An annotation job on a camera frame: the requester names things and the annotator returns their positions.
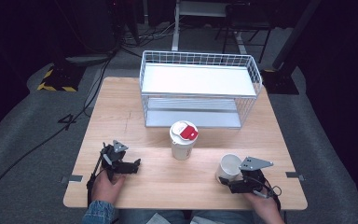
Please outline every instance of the yellow black striped tape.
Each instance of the yellow black striped tape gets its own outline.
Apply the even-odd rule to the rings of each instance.
[[[54,79],[54,66],[50,67],[37,87],[39,91],[77,91],[77,86],[67,86],[67,83],[60,83]]]

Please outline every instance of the white wire basket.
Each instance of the white wire basket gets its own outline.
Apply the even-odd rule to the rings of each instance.
[[[262,88],[254,58],[236,54],[146,50],[139,80],[146,127],[239,129]]]

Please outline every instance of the paper cup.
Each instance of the paper cup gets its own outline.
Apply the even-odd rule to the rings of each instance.
[[[215,173],[217,181],[220,183],[219,177],[233,181],[235,177],[237,177],[237,175],[241,172],[241,163],[242,160],[237,155],[224,155],[220,160],[219,166],[217,167],[217,171]]]
[[[179,161],[187,160],[198,138],[196,125],[180,120],[170,128],[172,155]]]

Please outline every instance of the sleeve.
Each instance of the sleeve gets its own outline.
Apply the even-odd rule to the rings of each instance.
[[[94,201],[89,205],[89,209],[83,216],[82,224],[101,223],[110,224],[115,216],[115,209],[111,203],[104,201]]]

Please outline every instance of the table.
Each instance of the table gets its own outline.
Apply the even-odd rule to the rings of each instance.
[[[169,128],[145,127],[139,79],[107,77],[73,171],[73,175],[83,175],[83,180],[68,184],[63,203],[87,207],[86,184],[103,142],[112,144],[116,139],[129,147],[123,161],[142,159],[138,174],[127,176],[117,208],[252,209],[240,194],[231,194],[214,177],[226,153],[273,161],[274,166],[263,169],[263,173],[272,186],[282,189],[282,209],[307,207],[298,178],[286,176],[295,168],[264,89],[241,129],[199,131],[190,158],[176,160],[171,152]]]
[[[228,3],[215,2],[192,2],[176,0],[175,8],[175,28],[172,39],[172,51],[179,50],[179,22],[180,16],[206,16],[206,17],[225,17],[225,8]],[[235,40],[238,44],[240,54],[247,54],[243,45],[241,32],[235,34]]]

